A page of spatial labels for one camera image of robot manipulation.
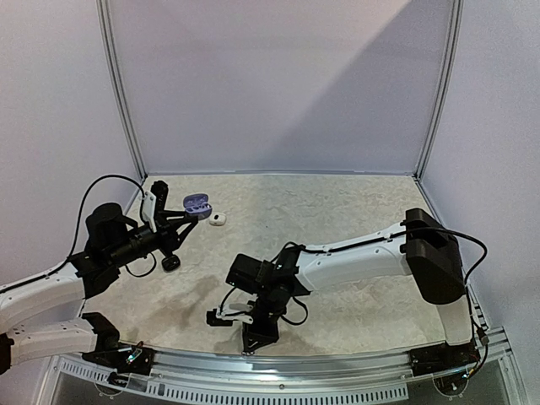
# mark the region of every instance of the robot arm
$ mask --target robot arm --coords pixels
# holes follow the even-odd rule
[[[241,312],[227,305],[210,311],[207,323],[230,326],[241,317],[244,352],[249,354],[278,341],[277,322],[292,297],[333,284],[412,274],[424,300],[437,306],[447,343],[469,343],[473,336],[459,246],[454,236],[436,231],[441,229],[425,211],[415,208],[400,224],[372,235],[285,248],[275,263],[238,255],[226,282],[255,294],[256,301],[248,302],[248,309]]]
[[[197,225],[198,218],[166,211],[167,192],[167,185],[157,181],[146,193],[142,209],[146,223],[141,226],[124,216],[116,203],[99,206],[86,219],[89,239],[82,252],[59,266],[0,288],[0,374],[22,361],[71,352],[112,351],[121,367],[132,365],[133,359],[126,360],[133,351],[124,348],[126,354],[118,357],[120,334],[101,314],[83,314],[71,321],[35,327],[22,322],[56,306],[104,292],[118,279],[120,267],[153,251],[164,253],[164,267],[178,267],[180,261],[173,251]],[[178,233],[182,225],[187,227]],[[109,364],[110,356],[87,359],[117,365]],[[145,369],[150,363],[146,360]]]

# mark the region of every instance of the cable connector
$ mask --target cable connector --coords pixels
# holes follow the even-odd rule
[[[482,346],[487,346],[489,343],[488,334],[481,327],[477,327],[476,334],[478,335],[478,339],[480,340]]]

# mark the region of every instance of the white wall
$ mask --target white wall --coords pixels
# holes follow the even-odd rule
[[[115,0],[153,173],[412,173],[451,0]]]
[[[105,62],[95,2],[0,1],[0,284],[67,255],[89,183],[136,178]],[[107,180],[88,210],[124,206],[132,185]],[[82,234],[79,246],[84,243]],[[48,314],[54,318],[67,312]],[[43,361],[0,376],[0,403],[33,403]]]
[[[540,3],[467,0],[424,187],[445,224],[484,240],[472,277],[540,403]],[[469,251],[470,264],[477,252]]]

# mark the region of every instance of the beige table surface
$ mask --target beige table surface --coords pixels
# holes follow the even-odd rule
[[[183,197],[205,192],[214,212],[227,214],[223,227],[204,220],[176,251],[181,268],[158,268],[146,278],[125,269],[103,294],[88,300],[129,342],[184,350],[238,354],[240,325],[209,327],[206,311],[230,287],[225,276],[237,253],[270,260],[292,240],[317,244],[346,240],[383,229],[404,218],[409,208],[427,210],[413,180],[372,175],[174,175],[150,176],[169,185],[168,209],[182,209]],[[138,217],[140,199],[130,211]],[[152,259],[130,268],[143,273]],[[234,292],[229,302],[246,302]],[[308,321],[300,327],[280,322],[281,338],[261,355],[351,354],[408,347],[444,339],[434,306],[424,302],[412,277],[381,277],[302,297]],[[303,311],[289,304],[290,319]]]

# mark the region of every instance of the purple case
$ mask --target purple case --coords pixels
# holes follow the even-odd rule
[[[184,197],[184,209],[190,215],[197,215],[199,219],[206,219],[212,213],[212,206],[208,204],[208,194],[198,193]]]

